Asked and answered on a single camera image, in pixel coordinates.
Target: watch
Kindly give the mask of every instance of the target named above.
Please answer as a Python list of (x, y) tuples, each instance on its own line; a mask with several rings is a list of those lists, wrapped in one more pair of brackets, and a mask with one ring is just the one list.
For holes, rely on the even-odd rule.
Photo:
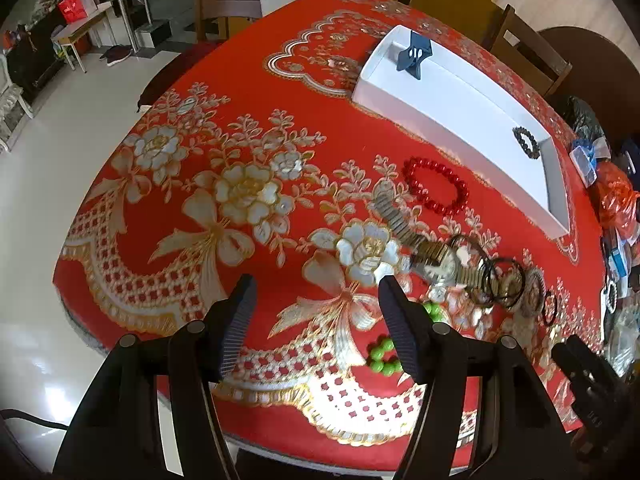
[[(376, 210), (400, 243), (411, 249), (411, 270), (425, 282), (434, 286), (482, 287), (483, 269), (462, 265), (452, 247), (444, 242), (432, 242), (413, 231), (388, 196), (381, 193), (376, 197)], [(491, 281), (494, 288), (496, 280)]]

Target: shoe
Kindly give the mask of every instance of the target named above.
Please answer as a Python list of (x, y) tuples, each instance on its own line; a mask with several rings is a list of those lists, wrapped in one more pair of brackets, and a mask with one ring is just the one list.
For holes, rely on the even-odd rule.
[(132, 53), (132, 48), (130, 45), (116, 45), (110, 48), (106, 54), (107, 58), (107, 66), (115, 65), (121, 61), (124, 61), (129, 57)]

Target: floral tablecloth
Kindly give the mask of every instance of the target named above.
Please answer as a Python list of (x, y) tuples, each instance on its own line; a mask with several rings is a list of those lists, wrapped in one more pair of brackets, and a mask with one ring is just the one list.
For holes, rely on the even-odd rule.
[[(568, 193), (571, 233), (549, 240), (481, 175), (411, 132), (355, 106), (350, 95), (380, 39), (403, 24), (462, 56), (508, 90), (552, 134)], [(460, 113), (465, 113), (460, 103)], [(258, 305), (233, 373), (212, 393), (223, 429), (242, 441), (315, 462), (393, 470), (424, 387), (366, 366), (386, 327), (376, 283), (403, 274), (404, 249), (372, 208), (380, 189), (418, 231), (474, 235), (489, 254), (544, 272), (559, 298), (550, 330), (538, 320), (477, 308), (460, 290), (444, 305), (476, 338), (513, 334), (562, 420), (575, 416), (552, 345), (598, 341), (604, 269), (600, 228), (566, 155), (572, 131), (526, 83), (478, 45), (390, 0), (300, 0), (189, 70), (124, 137), (78, 210), (54, 283), (69, 313), (105, 348), (127, 332), (173, 333), (226, 297), (248, 272)], [(399, 168), (432, 158), (468, 183), (453, 217), (423, 209)], [(430, 191), (446, 202), (445, 180)], [(472, 381), (456, 464), (476, 413)]]

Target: orange bag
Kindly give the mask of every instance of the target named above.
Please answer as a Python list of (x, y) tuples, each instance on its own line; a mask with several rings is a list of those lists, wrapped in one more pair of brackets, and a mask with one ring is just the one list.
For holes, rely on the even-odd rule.
[(620, 237), (631, 238), (636, 228), (636, 193), (626, 174), (613, 162), (603, 161), (596, 168), (595, 190), (598, 217), (603, 228), (615, 227)]

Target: white floor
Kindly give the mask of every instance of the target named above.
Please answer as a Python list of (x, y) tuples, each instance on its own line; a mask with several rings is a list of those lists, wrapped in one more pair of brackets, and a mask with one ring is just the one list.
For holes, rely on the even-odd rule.
[[(86, 74), (65, 66), (12, 152), (0, 155), (0, 409), (68, 424), (102, 363), (66, 320), (53, 269), (89, 185), (139, 118), (140, 92), (175, 56), (131, 57), (108, 68), (89, 54)], [(167, 465), (180, 472), (170, 424), (161, 406)], [(51, 471), (64, 432), (8, 425), (36, 465)]]

